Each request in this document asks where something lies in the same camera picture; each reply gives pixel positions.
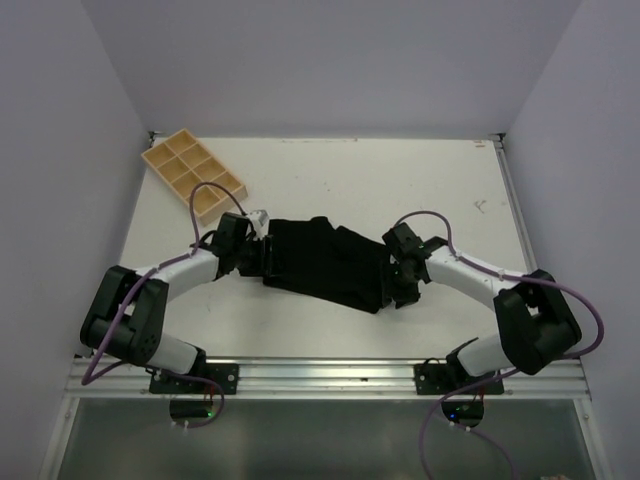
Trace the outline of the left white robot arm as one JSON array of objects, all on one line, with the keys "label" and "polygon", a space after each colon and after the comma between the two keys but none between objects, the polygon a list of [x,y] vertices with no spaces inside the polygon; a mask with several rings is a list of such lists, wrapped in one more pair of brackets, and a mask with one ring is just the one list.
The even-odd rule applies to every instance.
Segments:
[{"label": "left white robot arm", "polygon": [[80,341],[122,363],[172,372],[185,392],[201,390],[208,379],[206,353],[164,332],[166,307],[177,297],[236,270],[260,276],[268,270],[269,216],[225,213],[218,228],[189,251],[157,266],[105,273],[80,330]]}]

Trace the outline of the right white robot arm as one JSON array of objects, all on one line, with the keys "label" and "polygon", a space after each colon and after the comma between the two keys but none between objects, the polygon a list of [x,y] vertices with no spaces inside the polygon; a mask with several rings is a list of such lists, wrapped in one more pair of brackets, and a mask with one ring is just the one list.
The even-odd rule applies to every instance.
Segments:
[{"label": "right white robot arm", "polygon": [[474,338],[446,357],[445,379],[451,389],[468,392],[481,376],[516,368],[535,375],[560,359],[582,339],[582,331],[554,279],[543,270],[509,280],[478,269],[451,252],[441,237],[422,240],[401,223],[383,235],[391,260],[384,274],[383,304],[397,309],[420,299],[419,284],[448,286],[489,308],[498,333]]}]

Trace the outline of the black underwear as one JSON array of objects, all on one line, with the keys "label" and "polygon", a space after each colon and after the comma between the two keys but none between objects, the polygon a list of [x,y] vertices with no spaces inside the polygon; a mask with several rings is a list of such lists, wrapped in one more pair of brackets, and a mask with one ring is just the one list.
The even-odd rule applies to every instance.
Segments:
[{"label": "black underwear", "polygon": [[310,220],[273,219],[274,285],[375,314],[380,309],[383,262],[390,257],[382,243],[324,216]]}]

